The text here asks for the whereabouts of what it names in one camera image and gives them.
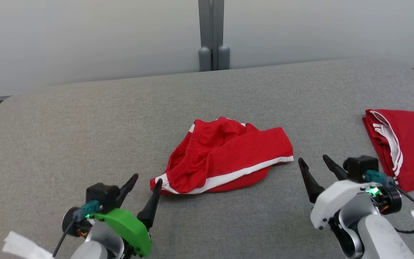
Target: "green led light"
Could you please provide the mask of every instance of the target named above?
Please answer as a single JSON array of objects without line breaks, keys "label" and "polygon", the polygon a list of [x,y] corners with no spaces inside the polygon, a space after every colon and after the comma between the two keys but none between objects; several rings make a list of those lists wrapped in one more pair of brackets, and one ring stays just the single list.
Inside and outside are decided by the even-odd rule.
[{"label": "green led light", "polygon": [[373,196],[376,196],[380,193],[380,189],[378,189],[378,187],[375,187],[375,188],[371,188],[370,190],[365,191],[365,192],[370,193]]}]

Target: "red shorts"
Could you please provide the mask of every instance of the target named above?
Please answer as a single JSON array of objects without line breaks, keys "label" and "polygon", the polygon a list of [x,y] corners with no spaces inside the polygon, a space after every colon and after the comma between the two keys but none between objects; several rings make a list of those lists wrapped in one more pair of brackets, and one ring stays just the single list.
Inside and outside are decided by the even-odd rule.
[{"label": "red shorts", "polygon": [[194,121],[169,158],[163,193],[199,194],[251,186],[265,178],[273,164],[293,161],[292,144],[282,128],[259,131],[225,117]]},{"label": "red shorts", "polygon": [[370,109],[363,123],[384,173],[404,191],[414,190],[414,112]]}]

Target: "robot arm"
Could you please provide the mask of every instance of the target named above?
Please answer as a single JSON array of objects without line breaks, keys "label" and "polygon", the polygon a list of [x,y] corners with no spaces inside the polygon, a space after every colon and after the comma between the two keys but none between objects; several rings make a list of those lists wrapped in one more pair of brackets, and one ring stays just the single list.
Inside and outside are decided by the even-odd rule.
[{"label": "robot arm", "polygon": [[401,209],[400,193],[392,186],[367,181],[378,176],[378,160],[349,158],[344,164],[346,172],[327,155],[323,158],[339,180],[326,190],[312,177],[304,160],[298,161],[309,200],[314,203],[310,216],[314,227],[330,228],[350,259],[414,258],[381,216]]},{"label": "robot arm", "polygon": [[150,253],[149,230],[153,226],[162,180],[156,183],[153,195],[135,218],[120,206],[137,179],[138,175],[134,174],[120,189],[114,185],[94,184],[87,188],[87,203],[66,213],[63,231],[86,239],[72,259],[128,259],[132,255],[143,257]]}]

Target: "gray fabric surface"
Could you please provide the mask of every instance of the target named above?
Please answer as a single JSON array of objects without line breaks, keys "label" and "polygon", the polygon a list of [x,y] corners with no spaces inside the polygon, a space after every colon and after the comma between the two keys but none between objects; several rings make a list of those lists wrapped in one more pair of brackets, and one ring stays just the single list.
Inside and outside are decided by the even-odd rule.
[{"label": "gray fabric surface", "polygon": [[[197,118],[259,129],[281,126],[314,177],[336,178],[322,154],[376,156],[361,118],[368,108],[414,110],[414,71],[378,59],[344,59],[50,87],[0,105],[0,251],[16,231],[53,251],[64,213],[86,187],[140,178],[123,208],[137,213],[148,181]],[[343,258],[329,230],[314,229],[297,162],[275,166],[253,187],[163,196],[150,258]],[[414,228],[407,200],[387,216]],[[401,234],[414,253],[414,235]],[[59,258],[82,242],[67,237]],[[11,258],[0,252],[0,258]]]}]

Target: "white stripe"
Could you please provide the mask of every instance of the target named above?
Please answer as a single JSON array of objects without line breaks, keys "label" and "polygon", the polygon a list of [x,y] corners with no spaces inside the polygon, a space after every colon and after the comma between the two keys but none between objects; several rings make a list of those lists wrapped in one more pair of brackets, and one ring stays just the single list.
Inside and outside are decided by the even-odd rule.
[{"label": "white stripe", "polygon": [[193,133],[193,131],[194,131],[194,124],[191,126],[191,128],[189,128],[189,132],[191,132],[191,133]]},{"label": "white stripe", "polygon": [[389,148],[391,150],[391,159],[394,164],[394,168],[392,170],[397,177],[400,173],[402,163],[404,162],[404,154],[400,150],[399,140],[394,133],[391,124],[381,113],[378,113],[374,110],[371,110],[370,113],[372,113],[378,121],[383,123],[381,129],[375,128],[375,131],[384,136],[389,143]]},{"label": "white stripe", "polygon": [[[217,186],[225,184],[227,182],[231,182],[231,181],[233,181],[233,180],[235,180],[239,177],[242,177],[244,175],[248,175],[248,174],[251,174],[253,172],[256,172],[256,171],[258,171],[260,169],[263,169],[265,167],[268,167],[270,165],[273,165],[273,164],[276,164],[276,163],[281,163],[281,162],[290,162],[290,161],[293,161],[293,160],[294,160],[293,156],[277,157],[275,159],[264,161],[264,162],[261,162],[259,164],[255,164],[254,166],[243,168],[243,169],[240,169],[238,171],[231,172],[229,174],[210,177],[210,178],[207,178],[206,183],[205,183],[204,186],[202,186],[200,188],[196,188],[196,189],[194,189],[191,192],[186,193],[186,194],[200,194],[200,193],[203,193],[207,190],[210,190],[212,188],[215,188]],[[167,179],[167,174],[163,174],[159,177],[156,177],[156,179],[155,179],[156,182],[159,179],[162,179],[162,189],[163,190],[169,191],[169,192],[174,193],[174,194],[180,194],[179,192],[177,192],[176,190],[174,190],[173,188],[170,187],[170,184],[169,184],[168,179]]]}]

